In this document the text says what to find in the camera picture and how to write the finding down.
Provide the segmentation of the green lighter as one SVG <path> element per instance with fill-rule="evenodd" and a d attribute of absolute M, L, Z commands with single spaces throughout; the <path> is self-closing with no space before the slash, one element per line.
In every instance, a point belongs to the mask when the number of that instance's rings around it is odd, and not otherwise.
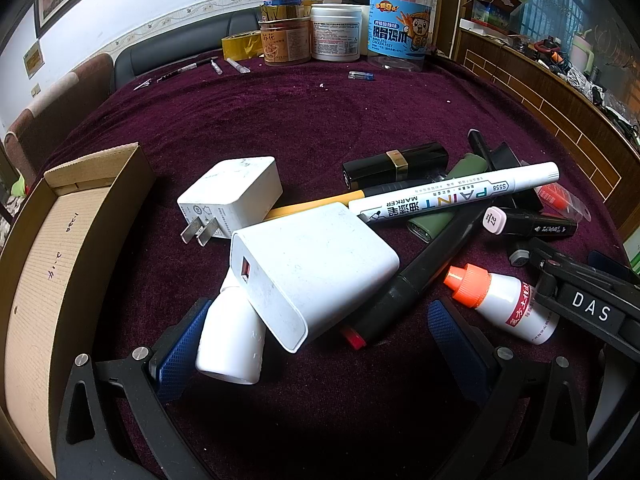
<path fill-rule="evenodd" d="M 462 159 L 460 159 L 447 174 L 448 179 L 457 179 L 473 174 L 481 174 L 487 170 L 487 164 L 483 157 L 472 153 L 466 153 Z M 431 244 L 431 242 L 439 236 L 444 227 L 454 218 L 454 205 L 457 203 L 457 199 L 454 197 L 454 192 L 446 191 L 443 198 L 436 196 L 433 200 L 434 203 L 451 204 L 449 207 L 438 207 L 434 212 L 427 212 L 422 216 L 411 217 L 408 221 L 408 230 L 419 237 L 425 244 Z"/>

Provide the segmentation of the yellow black pen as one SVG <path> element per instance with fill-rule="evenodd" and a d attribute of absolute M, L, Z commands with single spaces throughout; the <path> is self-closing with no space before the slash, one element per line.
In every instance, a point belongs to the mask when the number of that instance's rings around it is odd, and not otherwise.
<path fill-rule="evenodd" d="M 352 191 L 349 193 L 335 195 L 321 200 L 312 200 L 311 202 L 299 203 L 290 206 L 284 206 L 271 209 L 265 216 L 265 220 L 274 220 L 289 216 L 290 214 L 297 214 L 309 209 L 314 209 L 324 205 L 340 203 L 347 206 L 352 200 L 359 200 L 363 197 L 375 196 L 378 194 L 388 193 L 403 190 L 404 188 L 412 188 L 413 186 L 432 183 L 431 179 L 416 179 L 408 181 L 399 181 L 389 184 L 380 184 L 371 186 L 370 188 L 364 188 L 363 190 Z"/>

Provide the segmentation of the silver pen on table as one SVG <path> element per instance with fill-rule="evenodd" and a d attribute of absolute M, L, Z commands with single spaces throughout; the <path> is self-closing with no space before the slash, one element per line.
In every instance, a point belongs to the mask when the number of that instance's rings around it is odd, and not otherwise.
<path fill-rule="evenodd" d="M 235 60 L 232 60 L 232 58 L 226 58 L 226 62 L 233 67 L 239 74 L 249 74 L 250 73 L 250 69 L 242 64 L 240 64 L 239 62 L 236 62 Z"/>

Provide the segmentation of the black leather sofa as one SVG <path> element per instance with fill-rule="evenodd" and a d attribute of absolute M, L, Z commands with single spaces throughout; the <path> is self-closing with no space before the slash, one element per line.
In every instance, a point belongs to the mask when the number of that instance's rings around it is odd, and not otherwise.
<path fill-rule="evenodd" d="M 116 58 L 114 88 L 122 88 L 151 70 L 220 49 L 224 37 L 257 30 L 258 18 L 260 11 L 255 6 L 199 20 L 138 42 Z"/>

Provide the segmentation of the white power bank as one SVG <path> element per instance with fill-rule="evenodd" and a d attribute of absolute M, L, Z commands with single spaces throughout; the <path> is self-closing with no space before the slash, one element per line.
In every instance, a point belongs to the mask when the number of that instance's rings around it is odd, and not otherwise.
<path fill-rule="evenodd" d="M 235 231 L 230 268 L 274 339 L 295 353 L 373 296 L 399 257 L 334 203 Z"/>

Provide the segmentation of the white plug charger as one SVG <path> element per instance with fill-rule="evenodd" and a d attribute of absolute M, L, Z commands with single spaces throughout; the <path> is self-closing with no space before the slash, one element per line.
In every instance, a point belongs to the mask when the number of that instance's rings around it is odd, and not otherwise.
<path fill-rule="evenodd" d="M 195 238 L 202 247 L 214 237 L 228 240 L 235 231 L 262 222 L 281 194 L 273 156 L 217 162 L 178 197 L 186 220 L 181 239 L 189 244 Z"/>

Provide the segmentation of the white plastic jar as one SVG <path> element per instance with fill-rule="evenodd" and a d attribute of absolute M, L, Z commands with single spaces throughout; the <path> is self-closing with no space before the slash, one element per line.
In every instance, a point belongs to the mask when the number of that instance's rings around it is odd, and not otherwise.
<path fill-rule="evenodd" d="M 361 24 L 359 6 L 315 4 L 310 11 L 311 56 L 324 62 L 357 61 Z"/>

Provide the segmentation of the white paint marker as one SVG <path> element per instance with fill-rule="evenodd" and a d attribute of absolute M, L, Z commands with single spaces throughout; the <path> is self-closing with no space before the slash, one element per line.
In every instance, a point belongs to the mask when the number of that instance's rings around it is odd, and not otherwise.
<path fill-rule="evenodd" d="M 348 209 L 363 222 L 380 222 L 531 190 L 559 177 L 555 162 L 542 162 L 358 198 L 348 203 Z"/>

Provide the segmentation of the small blue clear tube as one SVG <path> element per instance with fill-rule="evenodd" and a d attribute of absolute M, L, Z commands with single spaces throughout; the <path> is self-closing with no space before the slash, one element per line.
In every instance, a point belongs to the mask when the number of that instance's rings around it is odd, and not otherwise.
<path fill-rule="evenodd" d="M 348 72 L 348 78 L 353 80 L 365 80 L 365 81 L 374 81 L 375 74 L 366 73 L 366 72 L 358 72 L 358 70 L 350 70 Z"/>

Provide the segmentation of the black marker red cap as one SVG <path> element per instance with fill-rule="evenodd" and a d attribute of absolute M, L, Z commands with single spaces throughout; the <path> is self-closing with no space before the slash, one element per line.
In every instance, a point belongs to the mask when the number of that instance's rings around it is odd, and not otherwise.
<path fill-rule="evenodd" d="M 347 319 L 342 334 L 354 350 L 374 341 L 395 313 L 419 296 L 442 273 L 494 201 L 491 198 L 463 206 L 431 244 Z"/>

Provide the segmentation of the long black pen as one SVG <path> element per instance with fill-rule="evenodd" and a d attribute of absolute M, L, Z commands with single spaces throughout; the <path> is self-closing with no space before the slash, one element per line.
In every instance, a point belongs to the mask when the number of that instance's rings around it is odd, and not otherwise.
<path fill-rule="evenodd" d="M 484 136 L 477 129 L 470 129 L 468 132 L 468 142 L 475 155 L 483 157 L 489 170 L 494 170 L 495 165 L 491 159 L 491 150 L 488 148 Z"/>

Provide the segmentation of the white bottle orange cap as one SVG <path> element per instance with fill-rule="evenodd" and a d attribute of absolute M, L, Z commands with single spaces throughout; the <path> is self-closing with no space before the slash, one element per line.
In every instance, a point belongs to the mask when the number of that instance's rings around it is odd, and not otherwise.
<path fill-rule="evenodd" d="M 464 268 L 450 266 L 444 283 L 453 300 L 530 344 L 544 344 L 558 326 L 559 315 L 535 304 L 533 286 L 514 276 L 468 263 Z"/>

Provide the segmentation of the cardboard tray box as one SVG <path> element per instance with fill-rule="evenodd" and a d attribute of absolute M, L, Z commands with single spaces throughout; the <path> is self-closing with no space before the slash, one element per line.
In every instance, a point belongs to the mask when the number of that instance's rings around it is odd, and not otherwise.
<path fill-rule="evenodd" d="M 115 261 L 153 182 L 125 144 L 48 170 L 1 253 L 1 442 L 53 479 L 54 440 L 73 360 L 90 347 Z"/>

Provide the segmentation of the white squeeze bottle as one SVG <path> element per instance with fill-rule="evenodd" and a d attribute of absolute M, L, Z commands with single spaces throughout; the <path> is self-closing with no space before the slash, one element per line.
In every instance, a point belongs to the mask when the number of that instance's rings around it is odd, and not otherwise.
<path fill-rule="evenodd" d="M 229 269 L 207 310 L 195 367 L 224 382 L 254 385 L 262 371 L 265 336 L 264 322 Z"/>

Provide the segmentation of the black gold lipstick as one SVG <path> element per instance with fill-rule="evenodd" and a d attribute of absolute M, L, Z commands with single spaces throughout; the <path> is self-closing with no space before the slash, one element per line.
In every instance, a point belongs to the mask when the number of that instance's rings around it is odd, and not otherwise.
<path fill-rule="evenodd" d="M 408 180 L 418 180 L 442 174 L 449 162 L 449 154 L 438 142 L 428 142 L 389 150 L 379 155 L 344 162 L 343 180 L 349 191 Z"/>

